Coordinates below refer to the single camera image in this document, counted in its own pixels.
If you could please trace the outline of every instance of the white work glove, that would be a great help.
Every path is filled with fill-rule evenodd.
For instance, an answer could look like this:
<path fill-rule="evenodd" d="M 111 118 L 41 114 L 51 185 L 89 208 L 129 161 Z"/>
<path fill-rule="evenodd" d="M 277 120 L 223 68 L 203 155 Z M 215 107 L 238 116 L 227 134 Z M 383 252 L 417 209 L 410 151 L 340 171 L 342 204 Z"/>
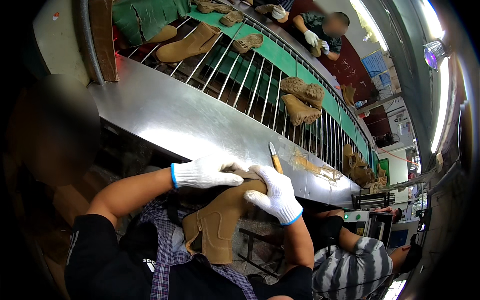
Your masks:
<path fill-rule="evenodd" d="M 227 154 L 208 155 L 184 164 L 171 164 L 173 184 L 176 188 L 191 186 L 207 189 L 217 185 L 241 185 L 243 178 L 220 172 L 225 168 L 242 169 L 235 156 Z"/>
<path fill-rule="evenodd" d="M 327 55 L 330 52 L 330 46 L 327 42 L 322 41 L 322 52 Z"/>
<path fill-rule="evenodd" d="M 305 40 L 307 41 L 307 43 L 309 43 L 314 47 L 318 45 L 318 40 L 319 40 L 318 35 L 312 32 L 312 30 L 305 31 L 303 35 L 305 35 Z"/>
<path fill-rule="evenodd" d="M 251 166 L 249 170 L 264 179 L 267 185 L 267 195 L 258 191 L 246 191 L 243 197 L 269 214 L 276 216 L 283 226 L 295 222 L 301 216 L 303 207 L 295 199 L 290 178 L 268 166 Z"/>
<path fill-rule="evenodd" d="M 285 9 L 281 5 L 279 5 L 279 7 L 280 8 L 274 7 L 272 10 L 272 17 L 277 20 L 283 19 L 287 15 Z"/>

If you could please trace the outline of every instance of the conveyor belt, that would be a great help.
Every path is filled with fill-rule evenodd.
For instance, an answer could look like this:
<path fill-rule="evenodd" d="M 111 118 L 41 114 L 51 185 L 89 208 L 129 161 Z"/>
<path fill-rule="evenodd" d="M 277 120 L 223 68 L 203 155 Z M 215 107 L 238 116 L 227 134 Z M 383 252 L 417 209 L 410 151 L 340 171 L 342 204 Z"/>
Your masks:
<path fill-rule="evenodd" d="M 367 139 L 355 117 L 332 87 L 288 45 L 249 18 L 241 24 L 225 27 L 218 22 L 222 16 L 219 13 L 201 14 L 192 6 L 189 15 L 191 17 L 186 20 L 174 23 L 178 36 L 193 32 L 199 20 L 222 29 L 215 45 L 206 54 L 176 64 L 163 64 L 154 57 L 155 51 L 162 46 L 160 43 L 146 53 L 138 51 L 138 47 L 125 55 L 227 103 L 337 170 L 342 170 L 341 149 L 347 143 L 369 162 Z M 234 52 L 233 40 L 252 32 L 264 35 L 262 47 L 245 54 Z M 312 125 L 293 126 L 285 113 L 278 83 L 288 76 L 300 77 L 308 84 L 321 84 L 325 89 L 322 116 Z"/>

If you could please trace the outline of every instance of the striped shirt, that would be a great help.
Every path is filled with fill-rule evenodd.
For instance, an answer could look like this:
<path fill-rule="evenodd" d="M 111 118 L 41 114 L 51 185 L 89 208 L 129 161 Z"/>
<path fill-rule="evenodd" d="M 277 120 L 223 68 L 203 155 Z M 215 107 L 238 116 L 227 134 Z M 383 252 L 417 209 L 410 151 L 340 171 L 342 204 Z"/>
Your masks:
<path fill-rule="evenodd" d="M 282 5 L 283 9 L 286 12 L 290 12 L 292 10 L 293 2 L 295 0 L 277 0 L 276 3 Z"/>
<path fill-rule="evenodd" d="M 376 290 L 392 273 L 393 263 L 384 244 L 361 237 L 354 254 L 337 246 L 315 254 L 313 291 L 335 300 L 360 299 Z"/>

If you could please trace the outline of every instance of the plastic bottle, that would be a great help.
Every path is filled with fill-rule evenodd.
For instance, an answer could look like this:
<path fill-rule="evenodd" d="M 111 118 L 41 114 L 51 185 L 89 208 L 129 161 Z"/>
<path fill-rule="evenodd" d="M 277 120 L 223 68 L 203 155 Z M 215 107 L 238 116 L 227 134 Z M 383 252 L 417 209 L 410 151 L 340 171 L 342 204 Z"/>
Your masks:
<path fill-rule="evenodd" d="M 365 103 L 367 103 L 367 100 L 362 100 L 362 101 L 355 102 L 355 107 L 356 108 L 361 108 Z"/>

